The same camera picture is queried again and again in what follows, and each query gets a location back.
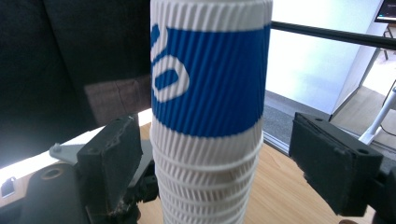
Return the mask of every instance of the white wall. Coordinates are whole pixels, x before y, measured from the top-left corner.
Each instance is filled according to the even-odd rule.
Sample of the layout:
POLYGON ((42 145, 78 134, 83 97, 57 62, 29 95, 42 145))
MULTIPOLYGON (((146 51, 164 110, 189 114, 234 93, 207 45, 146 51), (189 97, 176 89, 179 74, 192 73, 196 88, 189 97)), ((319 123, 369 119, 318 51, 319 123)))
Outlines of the white wall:
MULTIPOLYGON (((275 0, 273 21, 366 34, 380 2, 275 0)), ((370 33, 382 35, 384 29, 370 33)), ((363 76, 368 62, 355 59, 371 58, 370 52, 359 45, 272 30, 266 89, 330 115, 363 76)))

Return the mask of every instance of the wooden table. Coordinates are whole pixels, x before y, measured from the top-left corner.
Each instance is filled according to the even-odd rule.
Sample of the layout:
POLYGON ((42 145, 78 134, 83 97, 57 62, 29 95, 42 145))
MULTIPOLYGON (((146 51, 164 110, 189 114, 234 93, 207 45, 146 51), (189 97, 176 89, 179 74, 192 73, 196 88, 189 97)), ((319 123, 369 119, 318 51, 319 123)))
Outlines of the wooden table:
MULTIPOLYGON (((141 127, 143 139, 149 139, 149 124, 141 127)), ((0 206, 23 197, 30 176, 17 182, 19 194, 0 199, 0 206)), ((139 204, 139 224, 163 223, 161 201, 139 204)), ((370 224, 374 210, 365 217, 338 217, 329 205, 306 183, 296 163, 279 151, 263 145, 255 180, 250 192, 245 223, 258 224, 338 224, 343 219, 370 224)))

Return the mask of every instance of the black metal rod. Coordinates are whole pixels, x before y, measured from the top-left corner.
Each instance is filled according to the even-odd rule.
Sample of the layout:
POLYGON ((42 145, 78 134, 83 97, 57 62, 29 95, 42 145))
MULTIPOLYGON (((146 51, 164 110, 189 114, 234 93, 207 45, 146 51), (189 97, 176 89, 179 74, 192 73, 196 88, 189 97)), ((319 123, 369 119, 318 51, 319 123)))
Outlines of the black metal rod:
POLYGON ((272 21, 271 28, 280 31, 291 32, 300 35, 312 35, 320 38, 337 40, 351 44, 370 46, 380 49, 396 50, 396 39, 376 35, 361 35, 356 33, 335 31, 317 27, 290 24, 280 21, 272 21))

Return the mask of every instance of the white logo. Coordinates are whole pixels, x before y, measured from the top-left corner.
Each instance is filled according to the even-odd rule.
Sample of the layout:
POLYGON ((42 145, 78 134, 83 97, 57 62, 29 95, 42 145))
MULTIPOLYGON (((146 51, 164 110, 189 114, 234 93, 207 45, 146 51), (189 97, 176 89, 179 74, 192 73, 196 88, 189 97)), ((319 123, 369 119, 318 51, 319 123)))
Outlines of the white logo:
MULTIPOLYGON (((157 58, 165 49, 168 42, 168 32, 166 27, 157 24, 160 30, 160 37, 154 43, 151 48, 151 62, 157 58)), ((184 64, 176 57, 171 55, 165 55, 161 57, 161 59, 156 62, 152 67, 152 80, 151 80, 151 88, 154 90, 154 95, 157 98, 157 101, 160 103, 164 103, 166 101, 170 101, 172 99, 177 98, 178 96, 184 94, 190 86, 190 77, 189 73, 186 70, 184 64), (177 74, 177 81, 172 83, 171 85, 158 90, 155 87, 155 79, 159 77, 161 74, 166 71, 174 70, 177 74)))

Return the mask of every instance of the stack of paper cups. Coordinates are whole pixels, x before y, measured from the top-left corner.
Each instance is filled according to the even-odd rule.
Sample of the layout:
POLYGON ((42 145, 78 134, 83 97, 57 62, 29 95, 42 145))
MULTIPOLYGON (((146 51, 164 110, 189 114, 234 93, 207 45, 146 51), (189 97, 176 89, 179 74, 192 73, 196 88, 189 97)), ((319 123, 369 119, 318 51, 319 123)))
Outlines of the stack of paper cups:
POLYGON ((242 223, 272 0, 151 0, 150 139, 165 223, 242 223))

